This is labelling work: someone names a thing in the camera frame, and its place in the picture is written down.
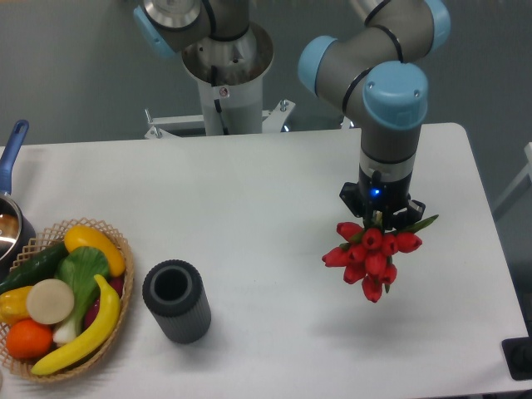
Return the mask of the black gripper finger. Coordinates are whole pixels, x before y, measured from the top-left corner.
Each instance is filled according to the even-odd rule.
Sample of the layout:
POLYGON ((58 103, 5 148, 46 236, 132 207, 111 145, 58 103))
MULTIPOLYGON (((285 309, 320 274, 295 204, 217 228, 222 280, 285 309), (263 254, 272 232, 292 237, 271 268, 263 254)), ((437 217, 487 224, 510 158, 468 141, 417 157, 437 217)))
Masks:
POLYGON ((421 221, 425 209, 426 205, 421 201, 409 199, 404 209, 393 214, 392 228, 401 230, 421 221))
POLYGON ((346 182, 340 191, 339 197, 355 217, 365 216, 365 200, 358 183, 346 182))

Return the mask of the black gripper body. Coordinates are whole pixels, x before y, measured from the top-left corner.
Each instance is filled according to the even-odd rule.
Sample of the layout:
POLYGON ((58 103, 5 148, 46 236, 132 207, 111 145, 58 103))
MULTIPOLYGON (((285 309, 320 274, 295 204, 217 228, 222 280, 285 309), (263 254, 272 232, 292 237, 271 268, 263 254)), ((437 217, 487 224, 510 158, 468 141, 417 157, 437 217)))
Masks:
POLYGON ((362 198, 362 219, 366 227, 375 223, 376 213, 382 213, 383 227, 406 227, 408 222, 406 208, 410 199, 411 175, 397 181, 372 180, 359 167, 357 187, 362 198))

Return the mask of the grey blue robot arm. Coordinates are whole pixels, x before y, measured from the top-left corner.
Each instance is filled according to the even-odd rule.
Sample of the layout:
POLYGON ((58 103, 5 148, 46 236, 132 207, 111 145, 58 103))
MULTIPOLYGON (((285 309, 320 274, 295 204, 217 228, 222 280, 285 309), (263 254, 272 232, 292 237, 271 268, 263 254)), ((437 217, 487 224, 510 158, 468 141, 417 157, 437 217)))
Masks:
MULTIPOLYGON (((428 225, 409 193, 428 82, 416 61, 448 38, 440 1, 357 1, 364 29, 342 42, 320 36, 304 49, 298 78, 361 128, 359 177, 341 190, 367 226, 415 232, 428 225)), ((260 133, 263 77, 273 43, 246 1, 143 1, 134 11, 161 57, 180 55, 196 80, 208 135, 260 133)))

